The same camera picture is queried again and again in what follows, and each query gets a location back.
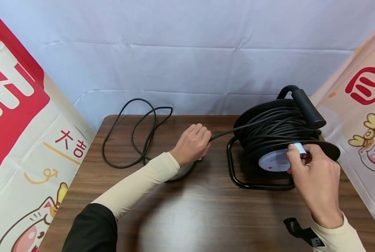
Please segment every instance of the wooden table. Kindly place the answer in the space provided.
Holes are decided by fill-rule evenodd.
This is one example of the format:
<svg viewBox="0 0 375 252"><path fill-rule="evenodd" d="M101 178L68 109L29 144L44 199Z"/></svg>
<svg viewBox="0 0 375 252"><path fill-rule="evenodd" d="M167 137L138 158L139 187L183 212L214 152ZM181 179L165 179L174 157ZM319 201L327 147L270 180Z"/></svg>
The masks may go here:
<svg viewBox="0 0 375 252"><path fill-rule="evenodd" d="M61 251L74 217L91 201L142 164L115 169L103 162L101 145L116 116L103 123L44 238L39 251ZM230 129L236 116L172 116L155 133L150 157L169 151L191 124L202 123L213 134ZM130 133L140 116L124 116L106 147L107 158L124 165L137 159ZM143 146L153 117L137 128L135 142ZM237 187L227 168L225 135L212 142L192 174L177 183L163 184L145 196L118 222L118 251L311 251L302 239L291 236L283 220L296 217L308 227L309 210L296 189L258 191ZM239 144L234 147L236 162ZM367 251L375 252L375 221L344 172L340 204L357 229Z"/></svg>

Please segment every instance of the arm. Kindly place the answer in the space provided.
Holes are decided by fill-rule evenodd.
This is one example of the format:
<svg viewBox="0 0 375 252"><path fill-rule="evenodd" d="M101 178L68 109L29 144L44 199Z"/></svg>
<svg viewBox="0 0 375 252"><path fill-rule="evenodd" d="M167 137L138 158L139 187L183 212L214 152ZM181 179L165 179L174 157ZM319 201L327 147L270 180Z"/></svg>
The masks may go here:
<svg viewBox="0 0 375 252"><path fill-rule="evenodd" d="M297 190L304 198L314 219L312 230L325 247L314 252L365 252L356 230L339 208L341 168L329 159L318 145L305 145L308 156L300 158L296 147L289 145L287 157Z"/></svg>
<svg viewBox="0 0 375 252"><path fill-rule="evenodd" d="M176 175L179 168L178 162L169 152L160 154L146 166L114 185L92 203L107 207L116 220L119 220L156 185L164 183Z"/></svg>
<svg viewBox="0 0 375 252"><path fill-rule="evenodd" d="M116 251L116 222L156 185L174 177L180 166L205 156L210 138L206 127L190 126L174 149L155 157L87 205L75 217L63 251Z"/></svg>
<svg viewBox="0 0 375 252"><path fill-rule="evenodd" d="M313 252L365 252L357 231L349 224L343 215L343 225L328 229L318 225L315 221L312 230L325 243L325 247L314 247Z"/></svg>

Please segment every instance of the cartoon deer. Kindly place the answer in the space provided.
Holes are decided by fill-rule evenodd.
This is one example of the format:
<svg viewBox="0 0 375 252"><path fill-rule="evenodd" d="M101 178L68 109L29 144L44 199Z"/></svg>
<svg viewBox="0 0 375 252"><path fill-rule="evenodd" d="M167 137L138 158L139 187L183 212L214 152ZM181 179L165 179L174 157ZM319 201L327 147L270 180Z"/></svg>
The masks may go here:
<svg viewBox="0 0 375 252"><path fill-rule="evenodd" d="M358 153L361 161L368 169L375 172L375 114L367 115L364 126L367 128L366 133L363 136L354 135L349 140L349 144L360 147Z"/></svg>

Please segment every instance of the black cable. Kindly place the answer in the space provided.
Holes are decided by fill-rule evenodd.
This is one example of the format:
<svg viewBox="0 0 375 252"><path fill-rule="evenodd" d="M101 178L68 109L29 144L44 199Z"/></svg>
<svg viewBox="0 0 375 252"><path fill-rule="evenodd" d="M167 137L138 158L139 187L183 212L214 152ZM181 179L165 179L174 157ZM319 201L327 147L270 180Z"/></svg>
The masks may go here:
<svg viewBox="0 0 375 252"><path fill-rule="evenodd" d="M136 100L143 101L151 107L151 110L147 112L134 125L132 133L131 133L131 145L133 146L135 151L140 154L140 157L134 162L132 162L131 164L127 164L123 166L115 165L109 162L107 158L105 157L105 151L104 151L105 143L108 140L113 128L116 126L116 123L118 122L119 117L121 116L124 109L127 107L127 105L129 105L131 102L136 101ZM157 114L155 111L159 109L170 109L171 111L169 112L169 115L164 120L157 123ZM103 160L108 165L114 168L118 168L118 169L131 167L132 165L137 164L141 160L143 160L143 165L146 165L146 160L151 160L147 156L147 153L150 150L155 130L161 124L166 122L166 120L169 119L169 117L171 117L172 112L173 112L172 107L163 106L163 107L154 108L148 101L144 99L135 98L135 99L128 101L128 103L126 103L126 105L124 105L123 108L121 109L119 115L116 117L115 122L113 123L108 134L103 140L102 149L101 149ZM154 114L154 122L151 128L151 131L148 134L147 139L145 141L143 150L140 151L134 143L134 132L135 132L136 127L140 124L140 122L142 122L142 120L144 120L151 113ZM319 140L319 135L321 134L320 130L318 129L312 130L309 127L307 127L304 117L298 108L289 107L289 106L272 108L270 110L262 112L259 115L253 117L251 120L249 120L247 124L242 125L240 127L232 128L218 135L215 135L210 139L210 141L213 141L214 139L219 138L220 136L226 135L231 132L236 132L236 138L240 141L241 146L244 149L244 156L250 155L252 152L256 151L257 149L265 148L267 146L271 146L275 144ZM194 162L192 167L181 177L176 178L174 180L169 180L167 182L168 183L177 182L187 177L192 172L196 163L197 162Z"/></svg>

